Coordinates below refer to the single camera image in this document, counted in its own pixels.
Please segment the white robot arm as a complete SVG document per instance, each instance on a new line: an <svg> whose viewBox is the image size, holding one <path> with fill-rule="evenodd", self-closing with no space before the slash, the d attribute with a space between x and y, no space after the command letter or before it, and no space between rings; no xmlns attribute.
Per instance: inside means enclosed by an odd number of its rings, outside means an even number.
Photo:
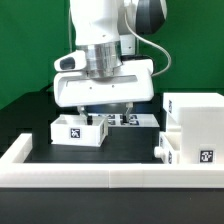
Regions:
<svg viewBox="0 0 224 224"><path fill-rule="evenodd" d="M166 0L70 0L76 50L54 62L58 106L75 106L93 123L88 105L153 98L150 58L135 53L135 39L155 33L167 16Z"/></svg>

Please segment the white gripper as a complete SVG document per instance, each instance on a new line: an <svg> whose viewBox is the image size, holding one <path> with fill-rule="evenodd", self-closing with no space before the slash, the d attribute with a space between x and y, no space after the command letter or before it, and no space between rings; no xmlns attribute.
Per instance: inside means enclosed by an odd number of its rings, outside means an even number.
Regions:
<svg viewBox="0 0 224 224"><path fill-rule="evenodd" d="M126 103L123 122L129 123L133 102L149 101L154 96L151 59L124 61L114 75L89 79L83 72L58 73L54 79L54 98L59 107L77 106L77 110L92 125L92 116L84 106Z"/></svg>

